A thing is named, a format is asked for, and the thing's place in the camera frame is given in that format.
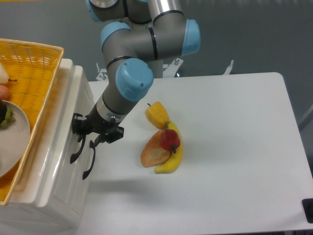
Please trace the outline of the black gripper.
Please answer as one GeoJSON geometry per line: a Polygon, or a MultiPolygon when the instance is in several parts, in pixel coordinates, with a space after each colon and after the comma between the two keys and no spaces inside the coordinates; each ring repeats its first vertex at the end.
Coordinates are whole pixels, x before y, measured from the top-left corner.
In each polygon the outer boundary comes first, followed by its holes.
{"type": "Polygon", "coordinates": [[[74,113],[71,121],[72,132],[78,135],[77,142],[81,142],[84,135],[90,133],[99,134],[94,140],[94,146],[100,143],[113,143],[124,137],[124,128],[118,126],[117,119],[113,115],[103,118],[98,113],[96,106],[85,117],[82,114],[74,113]]]}

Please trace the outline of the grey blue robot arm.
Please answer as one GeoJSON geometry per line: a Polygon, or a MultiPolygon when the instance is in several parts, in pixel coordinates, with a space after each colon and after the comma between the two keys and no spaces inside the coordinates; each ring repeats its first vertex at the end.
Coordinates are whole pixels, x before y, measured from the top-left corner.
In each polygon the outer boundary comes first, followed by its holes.
{"type": "Polygon", "coordinates": [[[154,75],[148,63],[197,52],[200,28],[185,18],[177,0],[89,0],[95,21],[107,22],[101,31],[101,49],[109,84],[91,112],[73,115],[78,142],[97,133],[97,142],[123,136],[120,123],[147,94],[154,75]]]}

